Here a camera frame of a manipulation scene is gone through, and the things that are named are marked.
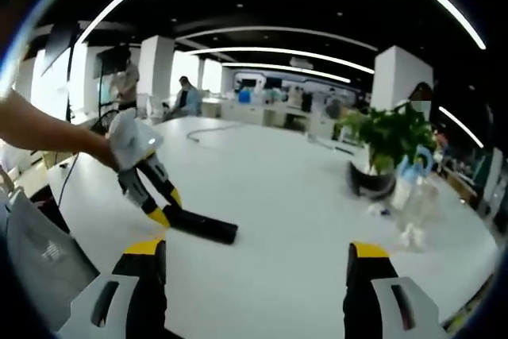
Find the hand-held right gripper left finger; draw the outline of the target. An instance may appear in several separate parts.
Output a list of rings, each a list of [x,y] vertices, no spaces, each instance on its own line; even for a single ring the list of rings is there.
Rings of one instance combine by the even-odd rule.
[[[162,337],[166,245],[162,237],[128,247],[111,273],[101,273],[83,251],[94,278],[70,305],[60,338]]]

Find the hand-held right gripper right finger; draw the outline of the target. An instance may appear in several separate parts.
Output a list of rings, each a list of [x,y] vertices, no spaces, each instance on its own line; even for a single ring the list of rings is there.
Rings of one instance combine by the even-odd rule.
[[[349,245],[343,312],[346,338],[441,337],[436,303],[378,245]]]

